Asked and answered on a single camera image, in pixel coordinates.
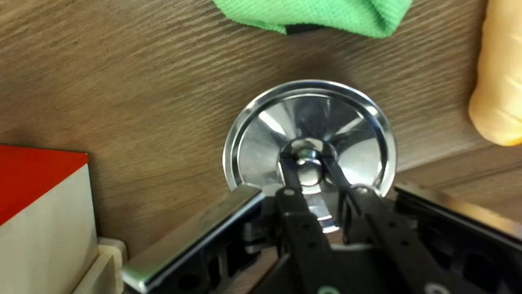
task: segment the yellow object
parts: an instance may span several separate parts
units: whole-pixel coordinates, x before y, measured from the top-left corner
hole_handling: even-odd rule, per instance
[[[522,144],[522,0],[488,4],[470,116],[488,141]]]

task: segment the metal disc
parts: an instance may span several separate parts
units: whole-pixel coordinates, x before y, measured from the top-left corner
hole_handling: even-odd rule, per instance
[[[359,90],[328,80],[282,84],[240,113],[224,149],[230,190],[250,183],[273,196],[284,186],[279,154],[300,141],[331,144],[349,183],[374,186],[380,196],[390,190],[397,149],[389,119]]]

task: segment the green microfiber towel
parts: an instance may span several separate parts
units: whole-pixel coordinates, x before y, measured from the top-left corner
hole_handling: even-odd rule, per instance
[[[369,38],[392,36],[411,0],[214,0],[232,21],[286,35],[291,25],[320,25]]]

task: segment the black metal frame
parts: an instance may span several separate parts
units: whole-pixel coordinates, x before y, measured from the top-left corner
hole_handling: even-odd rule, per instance
[[[395,211],[372,188],[346,182],[328,151],[322,157],[340,188],[335,250],[300,191],[292,154],[281,157],[286,188],[191,257],[154,293],[222,293],[266,247],[279,260],[255,294],[522,291],[522,245],[493,227],[398,190]]]

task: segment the wood grain surface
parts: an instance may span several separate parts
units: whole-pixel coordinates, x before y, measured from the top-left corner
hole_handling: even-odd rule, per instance
[[[98,231],[142,252],[227,195],[240,110],[333,79],[390,118],[400,170],[485,149],[467,118],[486,0],[415,0],[390,39],[279,36],[209,0],[2,0],[0,142],[92,154]]]
[[[480,204],[522,222],[522,147],[485,147],[403,172],[398,182]]]

